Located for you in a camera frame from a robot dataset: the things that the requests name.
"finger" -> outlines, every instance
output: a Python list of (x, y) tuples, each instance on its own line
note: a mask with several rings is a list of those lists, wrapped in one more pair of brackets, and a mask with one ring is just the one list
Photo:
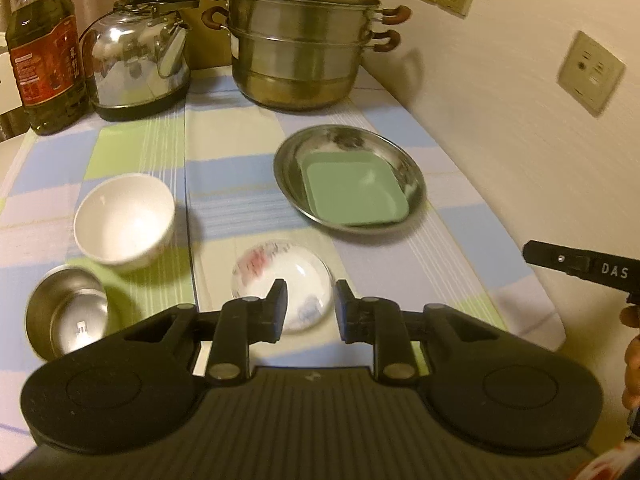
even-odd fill
[(640, 395), (634, 395), (630, 391), (625, 390), (622, 394), (622, 405), (631, 411), (637, 406), (640, 406)]
[(632, 370), (629, 367), (626, 368), (625, 386), (633, 395), (640, 395), (640, 370)]
[(640, 319), (638, 319), (638, 307), (628, 306), (620, 312), (620, 321), (622, 324), (631, 328), (640, 328)]
[(629, 346), (626, 347), (625, 363), (633, 370), (640, 368), (640, 337), (632, 339)]

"white wall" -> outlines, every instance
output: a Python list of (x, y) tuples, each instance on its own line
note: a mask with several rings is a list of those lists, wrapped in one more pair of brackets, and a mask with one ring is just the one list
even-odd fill
[[(402, 45), (366, 68), (414, 114), (521, 246), (530, 238), (640, 258), (640, 0), (474, 0), (465, 19), (420, 0)], [(576, 30), (627, 70), (595, 119), (556, 83)], [(606, 406), (592, 445), (625, 431), (625, 295), (551, 270), (563, 351), (599, 378)]]

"screw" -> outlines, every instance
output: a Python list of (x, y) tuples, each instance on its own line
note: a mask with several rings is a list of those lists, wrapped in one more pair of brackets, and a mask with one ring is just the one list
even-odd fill
[(398, 381), (411, 379), (415, 375), (415, 368), (407, 363), (392, 363), (382, 370), (389, 379)]
[(240, 368), (232, 363), (218, 363), (209, 368), (209, 375), (219, 381), (228, 381), (240, 375)]

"stainless steel plate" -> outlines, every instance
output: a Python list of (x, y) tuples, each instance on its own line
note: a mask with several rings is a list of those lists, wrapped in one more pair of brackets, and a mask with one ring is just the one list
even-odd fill
[(51, 361), (97, 341), (115, 328), (100, 280), (88, 270), (50, 270), (29, 298), (27, 338), (41, 358)]
[[(300, 170), (309, 153), (362, 150), (385, 160), (409, 204), (409, 214), (401, 222), (361, 226), (333, 224), (318, 218), (309, 207)], [(273, 159), (273, 173), (280, 190), (302, 214), (323, 226), (358, 234), (381, 234), (400, 229), (415, 219), (426, 200), (426, 184), (418, 165), (405, 150), (385, 137), (362, 128), (341, 124), (320, 124), (300, 130), (285, 140)]]

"small dish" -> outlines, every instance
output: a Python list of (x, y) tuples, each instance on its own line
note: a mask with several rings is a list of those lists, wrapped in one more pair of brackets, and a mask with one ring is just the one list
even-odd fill
[(145, 267), (169, 243), (175, 202), (162, 180), (129, 173), (98, 184), (82, 200), (74, 237), (88, 258), (120, 272)]
[(51, 269), (27, 303), (27, 338), (45, 361), (78, 350), (117, 329), (100, 280), (81, 267)]
[(315, 325), (331, 307), (329, 269), (308, 249), (283, 240), (265, 242), (240, 257), (231, 274), (231, 293), (234, 298), (264, 298), (276, 278), (287, 282), (283, 333)]
[(371, 152), (315, 152), (300, 161), (311, 211), (348, 226), (402, 221), (409, 203), (394, 172)]

